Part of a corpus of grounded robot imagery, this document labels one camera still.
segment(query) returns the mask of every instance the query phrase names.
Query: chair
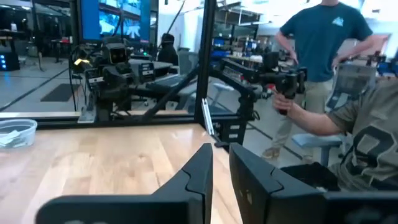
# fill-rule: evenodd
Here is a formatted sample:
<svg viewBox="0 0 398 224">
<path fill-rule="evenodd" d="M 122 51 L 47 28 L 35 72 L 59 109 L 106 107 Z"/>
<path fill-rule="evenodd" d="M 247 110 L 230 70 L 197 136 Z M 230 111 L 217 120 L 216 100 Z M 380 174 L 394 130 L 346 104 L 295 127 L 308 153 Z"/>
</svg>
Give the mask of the chair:
<svg viewBox="0 0 398 224">
<path fill-rule="evenodd" d="M 190 73 L 199 62 L 199 55 L 195 52 L 186 52 L 179 51 L 178 52 L 178 65 L 180 67 L 180 74 L 186 75 Z M 225 113 L 226 111 L 218 108 L 216 103 L 218 98 L 220 97 L 222 91 L 233 91 L 234 89 L 228 85 L 223 83 L 214 82 L 212 85 L 217 89 L 217 94 L 215 99 L 213 99 L 212 104 L 209 106 L 211 113 Z M 179 109 L 187 110 L 189 113 L 193 113 L 195 110 L 195 99 L 196 99 L 196 85 L 190 85 L 184 88 L 181 93 L 184 95 L 180 104 L 178 105 Z"/>
<path fill-rule="evenodd" d="M 190 73 L 199 62 L 199 55 L 196 52 L 186 52 L 179 51 L 178 52 L 178 66 L 179 74 L 186 75 Z"/>
<path fill-rule="evenodd" d="M 333 91 L 326 102 L 325 111 L 338 109 L 348 100 L 358 99 L 366 88 L 374 87 L 376 83 L 376 67 L 342 64 L 338 68 L 333 84 Z M 344 135 L 314 136 L 313 134 L 295 134 L 292 140 L 301 148 L 320 147 L 320 164 L 328 166 L 330 150 L 334 147 L 345 147 L 349 140 Z"/>
</svg>

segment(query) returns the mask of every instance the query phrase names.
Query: black cap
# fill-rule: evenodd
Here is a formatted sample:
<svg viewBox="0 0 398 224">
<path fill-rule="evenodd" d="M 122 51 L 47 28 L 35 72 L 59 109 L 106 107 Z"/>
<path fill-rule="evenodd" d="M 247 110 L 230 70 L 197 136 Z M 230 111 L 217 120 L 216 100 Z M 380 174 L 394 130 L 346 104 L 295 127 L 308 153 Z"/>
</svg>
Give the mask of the black cap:
<svg viewBox="0 0 398 224">
<path fill-rule="evenodd" d="M 163 34 L 162 44 L 174 44 L 174 36 L 172 34 Z"/>
</svg>

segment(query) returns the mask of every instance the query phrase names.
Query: person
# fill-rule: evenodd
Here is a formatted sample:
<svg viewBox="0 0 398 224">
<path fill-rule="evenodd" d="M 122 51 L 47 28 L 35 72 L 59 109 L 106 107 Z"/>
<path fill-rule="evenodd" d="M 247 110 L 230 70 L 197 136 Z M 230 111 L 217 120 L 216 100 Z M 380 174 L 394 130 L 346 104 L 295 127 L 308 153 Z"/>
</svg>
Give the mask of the person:
<svg viewBox="0 0 398 224">
<path fill-rule="evenodd" d="M 172 34 L 163 34 L 162 36 L 162 50 L 157 56 L 159 62 L 172 63 L 178 65 L 178 55 L 174 49 L 174 36 Z"/>
<path fill-rule="evenodd" d="M 289 35 L 295 39 L 295 50 L 287 38 Z M 371 48 L 377 41 L 361 13 L 338 0 L 323 0 L 317 6 L 300 11 L 280 28 L 275 38 L 299 67 L 308 69 L 306 92 L 296 97 L 295 102 L 301 105 L 305 99 L 306 109 L 316 113 L 324 113 L 333 86 L 333 68 L 343 59 Z M 349 38 L 361 42 L 345 54 L 335 56 Z M 282 118 L 271 148 L 266 149 L 262 157 L 278 158 L 291 129 L 292 123 Z M 304 163 L 312 161 L 312 150 L 306 152 Z"/>
<path fill-rule="evenodd" d="M 287 116 L 297 126 L 314 135 L 353 135 L 353 145 L 342 162 L 329 167 L 339 189 L 398 190 L 398 103 L 394 100 L 397 87 L 398 79 L 379 82 L 359 99 L 328 114 L 305 111 L 281 94 L 275 95 L 273 105 L 287 110 Z M 304 164 L 285 171 L 304 182 L 325 180 L 327 172 L 320 172 L 320 166 Z"/>
</svg>

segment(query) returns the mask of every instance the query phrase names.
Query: blue screen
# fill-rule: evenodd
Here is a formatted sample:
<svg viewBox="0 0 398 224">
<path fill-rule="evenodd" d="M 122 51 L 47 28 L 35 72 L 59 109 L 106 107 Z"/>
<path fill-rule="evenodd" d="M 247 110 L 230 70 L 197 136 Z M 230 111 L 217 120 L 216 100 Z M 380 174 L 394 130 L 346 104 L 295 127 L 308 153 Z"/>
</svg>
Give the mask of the blue screen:
<svg viewBox="0 0 398 224">
<path fill-rule="evenodd" d="M 124 10 L 123 34 L 139 42 L 149 42 L 150 1 L 81 0 L 83 40 L 101 40 L 117 27 L 120 9 Z"/>
</svg>

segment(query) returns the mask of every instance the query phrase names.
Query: khaki pants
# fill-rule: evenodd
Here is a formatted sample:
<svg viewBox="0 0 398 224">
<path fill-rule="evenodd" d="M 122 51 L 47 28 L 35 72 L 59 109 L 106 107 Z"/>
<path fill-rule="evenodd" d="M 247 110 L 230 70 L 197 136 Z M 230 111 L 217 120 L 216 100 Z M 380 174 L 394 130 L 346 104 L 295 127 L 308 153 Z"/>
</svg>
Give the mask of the khaki pants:
<svg viewBox="0 0 398 224">
<path fill-rule="evenodd" d="M 305 93 L 303 95 L 296 95 L 294 101 L 298 105 L 302 105 L 303 100 L 305 100 L 305 107 L 307 111 L 311 111 L 314 113 L 324 113 L 325 105 L 328 99 L 328 96 L 333 87 L 333 79 L 321 82 L 306 82 L 305 83 Z M 292 122 L 286 116 L 281 116 L 281 121 L 279 124 L 279 128 L 272 139 L 272 147 L 273 148 L 282 148 L 287 138 L 290 135 L 290 131 L 292 130 Z M 313 150 L 305 150 L 308 154 L 304 156 L 312 156 Z"/>
</svg>

